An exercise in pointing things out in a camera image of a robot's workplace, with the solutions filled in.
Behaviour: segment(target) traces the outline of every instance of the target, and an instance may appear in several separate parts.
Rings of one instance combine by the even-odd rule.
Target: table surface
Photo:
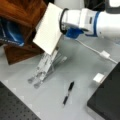
[[[98,51],[106,50],[116,61],[120,59],[120,46],[109,40],[85,36],[80,36],[79,40]],[[9,66],[1,47],[0,80],[42,120],[103,120],[87,107],[87,101],[99,86],[93,82],[94,76],[97,73],[109,74],[115,64],[63,36],[59,47],[68,60],[57,66],[39,89],[35,89],[27,79],[35,72],[41,56]],[[63,108],[62,102],[72,81],[75,81],[75,86]]]

